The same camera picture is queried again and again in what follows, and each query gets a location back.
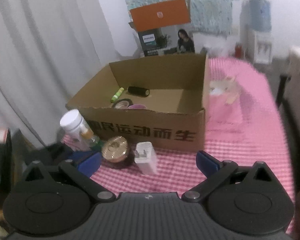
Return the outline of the gold lid cosmetic jar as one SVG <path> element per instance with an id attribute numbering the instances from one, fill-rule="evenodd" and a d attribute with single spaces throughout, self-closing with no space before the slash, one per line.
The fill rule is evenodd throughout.
<path id="1" fill-rule="evenodd" d="M 102 157 L 107 166 L 122 169 L 131 166 L 134 162 L 134 153 L 130 150 L 128 141 L 123 136 L 112 137 L 102 146 Z"/>

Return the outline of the purple tape roll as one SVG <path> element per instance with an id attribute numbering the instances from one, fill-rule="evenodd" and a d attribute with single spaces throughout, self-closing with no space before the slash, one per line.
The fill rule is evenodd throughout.
<path id="1" fill-rule="evenodd" d="M 128 107 L 128 109 L 147 109 L 143 104 L 133 104 Z"/>

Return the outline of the green glass dropper bottle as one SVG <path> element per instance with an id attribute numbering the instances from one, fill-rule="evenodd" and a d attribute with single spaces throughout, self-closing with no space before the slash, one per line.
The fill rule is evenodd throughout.
<path id="1" fill-rule="evenodd" d="M 91 150 L 102 152 L 103 141 L 99 136 L 95 135 L 91 129 L 83 127 L 81 129 L 81 137 Z"/>

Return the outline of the white pill bottle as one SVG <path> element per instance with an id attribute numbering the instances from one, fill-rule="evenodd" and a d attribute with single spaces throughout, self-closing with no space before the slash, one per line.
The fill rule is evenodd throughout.
<path id="1" fill-rule="evenodd" d="M 76 148 L 79 148 L 80 150 L 90 149 L 81 135 L 82 132 L 86 133 L 90 129 L 90 126 L 79 110 L 72 109 L 66 112 L 60 119 L 59 124 L 66 135 L 73 140 Z"/>

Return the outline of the pink checkered tablecloth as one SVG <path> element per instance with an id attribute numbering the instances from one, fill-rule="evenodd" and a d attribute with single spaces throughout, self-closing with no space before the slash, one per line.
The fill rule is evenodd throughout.
<path id="1" fill-rule="evenodd" d="M 218 159 L 242 166 L 265 161 L 290 197 L 294 197 L 292 166 L 286 136 L 266 77 L 233 57 L 209 58 L 209 108 L 204 148 Z M 93 180 L 114 193 L 184 193 L 204 176 L 196 152 L 154 147 L 157 174 L 144 175 L 136 165 L 115 169 L 104 162 Z"/>

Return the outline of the brown cardboard box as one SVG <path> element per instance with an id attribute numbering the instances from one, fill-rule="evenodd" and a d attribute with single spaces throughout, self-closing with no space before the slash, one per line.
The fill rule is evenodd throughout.
<path id="1" fill-rule="evenodd" d="M 204 148 L 209 108 L 209 57 L 173 54 L 111 62 L 66 104 L 77 109 L 101 138 L 121 135 L 129 142 L 150 141 L 169 150 L 196 152 Z M 147 88 L 147 97 L 131 95 L 129 86 Z M 112 108 L 112 96 L 147 109 Z"/>

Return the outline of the black cylinder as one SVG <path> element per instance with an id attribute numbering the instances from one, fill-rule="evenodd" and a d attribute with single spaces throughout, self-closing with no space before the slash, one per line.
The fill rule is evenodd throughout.
<path id="1" fill-rule="evenodd" d="M 136 86 L 129 86 L 127 91 L 131 95 L 140 96 L 140 97 L 147 97 L 150 94 L 149 89 L 136 87 Z"/>

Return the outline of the chair with white cushion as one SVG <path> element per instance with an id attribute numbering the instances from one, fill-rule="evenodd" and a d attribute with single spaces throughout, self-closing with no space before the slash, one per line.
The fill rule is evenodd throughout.
<path id="1" fill-rule="evenodd" d="M 287 69 L 280 74 L 276 105 L 283 117 L 295 181 L 300 184 L 300 47 L 289 51 Z"/>

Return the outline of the red thermos bottle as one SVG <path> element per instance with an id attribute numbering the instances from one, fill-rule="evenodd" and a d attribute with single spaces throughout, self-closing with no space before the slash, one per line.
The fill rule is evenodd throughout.
<path id="1" fill-rule="evenodd" d="M 235 58 L 241 59 L 243 54 L 243 47 L 240 42 L 237 42 L 235 45 Z"/>

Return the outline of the water dispenser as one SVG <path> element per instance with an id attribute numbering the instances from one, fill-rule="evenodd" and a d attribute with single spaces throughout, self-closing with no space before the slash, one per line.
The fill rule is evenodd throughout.
<path id="1" fill-rule="evenodd" d="M 252 63 L 271 64 L 273 60 L 273 37 L 271 32 L 246 29 L 245 56 Z"/>

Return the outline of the white curtain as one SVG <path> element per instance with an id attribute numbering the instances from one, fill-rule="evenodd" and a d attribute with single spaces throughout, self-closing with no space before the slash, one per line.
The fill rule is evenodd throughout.
<path id="1" fill-rule="evenodd" d="M 0 0 L 0 127 L 57 139 L 66 103 L 106 64 L 140 55 L 125 0 Z"/>

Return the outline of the blue water jug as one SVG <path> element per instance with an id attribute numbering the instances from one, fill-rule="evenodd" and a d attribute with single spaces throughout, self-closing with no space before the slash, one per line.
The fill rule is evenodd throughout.
<path id="1" fill-rule="evenodd" d="M 268 0 L 248 0 L 249 28 L 262 32 L 271 32 L 271 4 Z"/>

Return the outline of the Philips product box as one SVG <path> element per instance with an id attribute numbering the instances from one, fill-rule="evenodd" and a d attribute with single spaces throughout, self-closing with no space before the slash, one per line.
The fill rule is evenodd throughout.
<path id="1" fill-rule="evenodd" d="M 191 22 L 190 0 L 168 0 L 131 9 L 130 27 L 145 56 L 176 51 L 177 26 Z"/>

